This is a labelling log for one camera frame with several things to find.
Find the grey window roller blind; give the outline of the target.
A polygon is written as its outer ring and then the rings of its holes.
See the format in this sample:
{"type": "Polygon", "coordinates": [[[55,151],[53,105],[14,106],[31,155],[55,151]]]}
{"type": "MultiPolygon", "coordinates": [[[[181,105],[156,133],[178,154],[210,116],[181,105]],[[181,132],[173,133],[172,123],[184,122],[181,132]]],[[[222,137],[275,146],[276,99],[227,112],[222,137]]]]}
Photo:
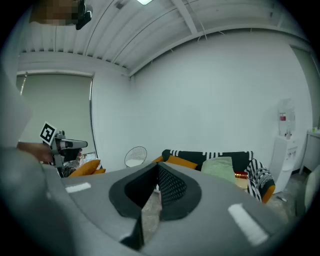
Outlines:
{"type": "Polygon", "coordinates": [[[92,78],[67,74],[28,74],[17,77],[16,86],[32,111],[19,142],[41,143],[45,122],[67,139],[87,142],[81,154],[95,152],[91,124],[92,78]]]}

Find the person's left forearm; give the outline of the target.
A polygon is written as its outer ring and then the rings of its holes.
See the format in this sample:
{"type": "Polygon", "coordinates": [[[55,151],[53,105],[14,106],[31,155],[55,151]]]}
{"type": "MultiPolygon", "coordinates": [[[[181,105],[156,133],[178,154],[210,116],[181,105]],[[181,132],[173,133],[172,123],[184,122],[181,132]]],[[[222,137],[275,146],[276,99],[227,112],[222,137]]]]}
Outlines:
{"type": "Polygon", "coordinates": [[[51,149],[45,143],[18,142],[17,148],[21,151],[33,155],[39,162],[53,162],[53,155],[51,149]]]}

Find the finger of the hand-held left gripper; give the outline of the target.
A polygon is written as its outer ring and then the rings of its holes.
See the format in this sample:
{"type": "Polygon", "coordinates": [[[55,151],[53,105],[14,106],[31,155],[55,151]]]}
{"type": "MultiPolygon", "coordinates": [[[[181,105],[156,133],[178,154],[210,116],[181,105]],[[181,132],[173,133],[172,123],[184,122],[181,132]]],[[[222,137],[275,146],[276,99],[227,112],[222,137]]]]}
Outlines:
{"type": "Polygon", "coordinates": [[[64,162],[74,161],[82,148],[88,146],[87,141],[62,139],[60,141],[60,155],[63,157],[64,162]]]}

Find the light green folded cloth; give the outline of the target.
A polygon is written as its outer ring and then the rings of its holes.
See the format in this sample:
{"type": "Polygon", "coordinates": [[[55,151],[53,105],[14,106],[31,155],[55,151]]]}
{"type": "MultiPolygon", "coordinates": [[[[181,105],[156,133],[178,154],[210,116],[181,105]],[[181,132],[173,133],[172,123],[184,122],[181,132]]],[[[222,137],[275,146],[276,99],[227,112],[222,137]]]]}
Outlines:
{"type": "Polygon", "coordinates": [[[207,175],[218,177],[236,183],[233,162],[230,156],[210,158],[203,162],[201,172],[207,175]]]}

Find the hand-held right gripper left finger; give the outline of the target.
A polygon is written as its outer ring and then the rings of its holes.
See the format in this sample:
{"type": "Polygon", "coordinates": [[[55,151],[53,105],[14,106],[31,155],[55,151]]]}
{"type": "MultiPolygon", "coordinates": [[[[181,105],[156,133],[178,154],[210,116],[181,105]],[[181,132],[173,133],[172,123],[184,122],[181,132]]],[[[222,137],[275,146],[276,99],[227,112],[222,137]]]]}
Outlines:
{"type": "Polygon", "coordinates": [[[89,185],[68,196],[77,251],[157,251],[156,234],[145,240],[143,208],[157,182],[155,163],[109,173],[69,177],[63,185],[72,189],[89,185]]]}

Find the clear water bottle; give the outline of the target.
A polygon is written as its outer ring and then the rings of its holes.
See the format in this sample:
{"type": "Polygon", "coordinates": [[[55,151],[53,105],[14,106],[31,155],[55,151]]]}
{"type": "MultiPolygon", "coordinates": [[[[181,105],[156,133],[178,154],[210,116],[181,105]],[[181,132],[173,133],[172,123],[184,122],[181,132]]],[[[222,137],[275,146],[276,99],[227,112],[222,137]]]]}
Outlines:
{"type": "Polygon", "coordinates": [[[290,98],[278,103],[278,129],[282,137],[291,137],[296,127],[295,104],[290,98]]]}

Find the white water dispenser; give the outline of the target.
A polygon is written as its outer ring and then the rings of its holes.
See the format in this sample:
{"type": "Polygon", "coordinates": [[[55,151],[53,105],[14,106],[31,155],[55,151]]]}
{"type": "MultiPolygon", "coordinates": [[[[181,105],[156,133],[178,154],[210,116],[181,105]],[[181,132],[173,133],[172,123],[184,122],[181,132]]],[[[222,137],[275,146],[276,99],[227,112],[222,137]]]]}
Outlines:
{"type": "Polygon", "coordinates": [[[298,149],[298,140],[294,137],[287,139],[277,136],[274,142],[273,155],[269,171],[275,183],[274,194],[281,193],[286,188],[294,170],[298,149]]]}

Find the white chair seat pad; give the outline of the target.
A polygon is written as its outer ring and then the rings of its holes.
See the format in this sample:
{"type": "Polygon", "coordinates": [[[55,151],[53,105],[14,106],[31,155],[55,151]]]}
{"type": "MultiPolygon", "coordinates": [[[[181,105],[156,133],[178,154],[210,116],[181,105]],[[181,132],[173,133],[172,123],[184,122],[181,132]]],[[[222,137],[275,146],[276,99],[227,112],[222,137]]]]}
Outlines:
{"type": "Polygon", "coordinates": [[[129,159],[125,162],[125,165],[128,168],[131,168],[131,167],[141,165],[143,162],[144,162],[144,160],[142,160],[142,159],[129,159]]]}

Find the orange square cushion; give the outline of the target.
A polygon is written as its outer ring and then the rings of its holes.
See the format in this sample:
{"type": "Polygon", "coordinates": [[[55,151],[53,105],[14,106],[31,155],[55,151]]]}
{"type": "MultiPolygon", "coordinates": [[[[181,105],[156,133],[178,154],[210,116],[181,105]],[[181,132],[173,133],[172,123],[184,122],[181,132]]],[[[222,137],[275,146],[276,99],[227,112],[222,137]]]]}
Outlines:
{"type": "Polygon", "coordinates": [[[196,163],[193,163],[191,161],[188,161],[188,160],[185,160],[180,157],[173,156],[173,155],[169,156],[166,163],[175,164],[175,165],[186,167],[186,168],[193,169],[193,170],[195,170],[198,166],[198,164],[196,164],[196,163]]]}

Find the pile of white clothes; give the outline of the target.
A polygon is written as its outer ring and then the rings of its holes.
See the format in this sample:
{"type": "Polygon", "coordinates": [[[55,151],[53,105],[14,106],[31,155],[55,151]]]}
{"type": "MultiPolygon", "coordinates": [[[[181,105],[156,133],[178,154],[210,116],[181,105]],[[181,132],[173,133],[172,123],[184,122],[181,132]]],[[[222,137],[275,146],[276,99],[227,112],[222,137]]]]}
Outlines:
{"type": "Polygon", "coordinates": [[[81,165],[87,163],[87,162],[90,162],[92,160],[97,160],[98,157],[96,155],[95,152],[89,152],[89,153],[85,153],[85,154],[82,154],[80,157],[79,157],[79,163],[81,165]]]}

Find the person's white shirt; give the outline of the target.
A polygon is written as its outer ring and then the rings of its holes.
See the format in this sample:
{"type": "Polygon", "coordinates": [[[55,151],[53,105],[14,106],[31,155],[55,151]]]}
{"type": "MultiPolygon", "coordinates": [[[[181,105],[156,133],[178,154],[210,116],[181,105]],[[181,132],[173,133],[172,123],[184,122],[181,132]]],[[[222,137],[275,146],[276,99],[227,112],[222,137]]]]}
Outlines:
{"type": "Polygon", "coordinates": [[[16,81],[17,74],[0,64],[0,148],[16,147],[32,116],[16,81]]]}

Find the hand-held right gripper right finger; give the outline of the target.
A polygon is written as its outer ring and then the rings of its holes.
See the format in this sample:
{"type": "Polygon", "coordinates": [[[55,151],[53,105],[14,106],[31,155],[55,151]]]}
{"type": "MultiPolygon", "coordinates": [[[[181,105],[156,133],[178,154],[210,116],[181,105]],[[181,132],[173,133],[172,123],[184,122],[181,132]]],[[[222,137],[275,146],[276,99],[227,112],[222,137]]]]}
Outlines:
{"type": "Polygon", "coordinates": [[[162,165],[195,180],[201,198],[186,217],[160,221],[141,254],[271,256],[275,253],[285,224],[265,204],[225,179],[176,164],[162,165]]]}

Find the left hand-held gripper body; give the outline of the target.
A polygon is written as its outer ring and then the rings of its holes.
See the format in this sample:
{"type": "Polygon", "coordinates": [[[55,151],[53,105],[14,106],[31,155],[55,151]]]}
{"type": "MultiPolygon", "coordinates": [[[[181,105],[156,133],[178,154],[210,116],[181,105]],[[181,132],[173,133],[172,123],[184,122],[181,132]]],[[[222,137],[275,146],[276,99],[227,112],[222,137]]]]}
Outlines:
{"type": "Polygon", "coordinates": [[[64,157],[61,155],[63,148],[61,142],[62,139],[66,138],[65,132],[63,130],[58,131],[56,127],[45,121],[39,137],[44,144],[49,145],[52,154],[51,165],[57,169],[58,173],[63,173],[64,157]]]}

